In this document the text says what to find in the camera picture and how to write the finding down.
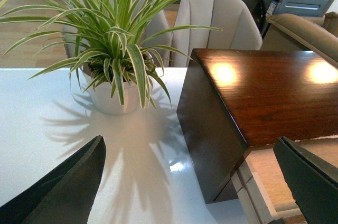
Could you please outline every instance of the wooden floor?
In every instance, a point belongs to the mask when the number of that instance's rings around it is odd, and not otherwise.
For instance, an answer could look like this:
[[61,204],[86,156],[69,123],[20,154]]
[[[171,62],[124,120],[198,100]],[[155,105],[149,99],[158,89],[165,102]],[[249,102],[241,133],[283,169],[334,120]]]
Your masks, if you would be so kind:
[[[41,0],[7,0],[5,4],[0,7],[0,15],[19,5],[41,3]],[[45,14],[53,16],[55,15],[55,12],[46,11]],[[167,19],[171,26],[174,25],[176,14],[177,6],[175,5],[166,10]],[[36,54],[44,45],[47,45],[50,42],[45,41],[46,38],[32,40],[27,44],[21,45],[6,56],[2,56],[12,44],[21,38],[34,33],[38,27],[39,23],[0,24],[0,68],[44,68],[66,58],[65,49],[62,45],[54,46]],[[55,24],[48,30],[61,30],[61,28],[60,25]]]

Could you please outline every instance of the sofa armrest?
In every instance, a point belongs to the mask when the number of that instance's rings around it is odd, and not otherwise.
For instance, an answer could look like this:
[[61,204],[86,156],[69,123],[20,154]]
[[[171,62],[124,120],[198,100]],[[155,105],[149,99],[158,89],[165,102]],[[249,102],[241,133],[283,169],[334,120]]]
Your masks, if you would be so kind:
[[315,23],[319,26],[323,26],[323,23],[324,23],[324,20],[325,18],[324,17],[310,17],[310,16],[302,16],[303,19],[309,21],[309,22],[312,22],[312,23]]
[[323,27],[293,14],[277,14],[267,21],[300,44],[338,65],[338,38]]

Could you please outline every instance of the wooden drawer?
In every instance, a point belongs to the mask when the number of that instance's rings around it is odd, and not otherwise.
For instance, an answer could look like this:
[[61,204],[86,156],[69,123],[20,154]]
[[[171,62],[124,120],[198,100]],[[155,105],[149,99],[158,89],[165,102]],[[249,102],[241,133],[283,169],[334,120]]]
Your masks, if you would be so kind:
[[[338,166],[336,137],[300,144]],[[305,221],[284,181],[272,148],[252,151],[231,179],[249,223],[270,223],[281,218],[288,219],[286,223]]]

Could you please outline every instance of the glossy table surface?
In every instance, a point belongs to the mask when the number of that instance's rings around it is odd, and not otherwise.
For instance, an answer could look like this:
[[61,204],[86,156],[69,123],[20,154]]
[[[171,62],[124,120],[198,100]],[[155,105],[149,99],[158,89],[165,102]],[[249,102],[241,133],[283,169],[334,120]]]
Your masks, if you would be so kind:
[[68,70],[27,80],[36,72],[0,69],[0,205],[102,135],[107,157],[88,223],[247,223],[239,200],[203,201],[176,115],[186,69],[165,71],[172,105],[155,84],[157,108],[123,116],[93,108]]
[[248,146],[338,134],[338,71],[316,53],[196,52]]

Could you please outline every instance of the beige sofa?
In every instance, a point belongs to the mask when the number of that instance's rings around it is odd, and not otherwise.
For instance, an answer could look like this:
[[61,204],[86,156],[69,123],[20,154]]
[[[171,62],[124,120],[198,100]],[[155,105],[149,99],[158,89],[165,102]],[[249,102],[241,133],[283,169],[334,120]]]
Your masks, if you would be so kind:
[[338,67],[338,13],[325,17],[278,14],[267,17],[269,30],[261,50],[313,50]]

